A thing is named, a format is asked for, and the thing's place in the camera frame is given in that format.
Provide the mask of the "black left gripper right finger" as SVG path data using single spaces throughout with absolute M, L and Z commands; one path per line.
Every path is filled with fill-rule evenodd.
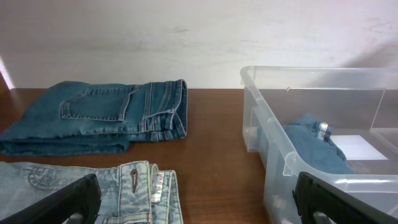
M 303 224 L 397 224 L 396 218 L 308 172 L 299 173 L 292 195 Z

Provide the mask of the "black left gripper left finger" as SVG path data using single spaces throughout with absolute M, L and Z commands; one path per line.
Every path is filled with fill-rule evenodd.
M 88 174 L 1 220 L 1 223 L 94 223 L 100 206 L 101 189 L 98 179 L 95 174 Z

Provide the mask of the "light blue jeans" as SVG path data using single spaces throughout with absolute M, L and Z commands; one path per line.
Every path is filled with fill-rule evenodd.
M 174 170 L 136 161 L 112 168 L 1 163 L 1 218 L 27 208 L 88 174 L 101 189 L 97 223 L 183 223 Z

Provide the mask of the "medium blue jeans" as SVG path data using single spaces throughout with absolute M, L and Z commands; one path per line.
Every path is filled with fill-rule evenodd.
M 331 174 L 354 174 L 344 152 L 331 140 L 333 126 L 305 114 L 283 126 L 299 156 L 310 166 Z

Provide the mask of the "clear plastic storage bin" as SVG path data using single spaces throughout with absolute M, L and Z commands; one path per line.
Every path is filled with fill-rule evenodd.
M 397 216 L 397 70 L 244 67 L 243 138 L 266 170 L 264 206 L 272 223 L 299 223 L 292 191 L 308 172 L 392 217 Z M 349 161 L 354 174 L 308 165 L 283 126 L 310 114 L 334 135 L 360 135 L 387 160 Z

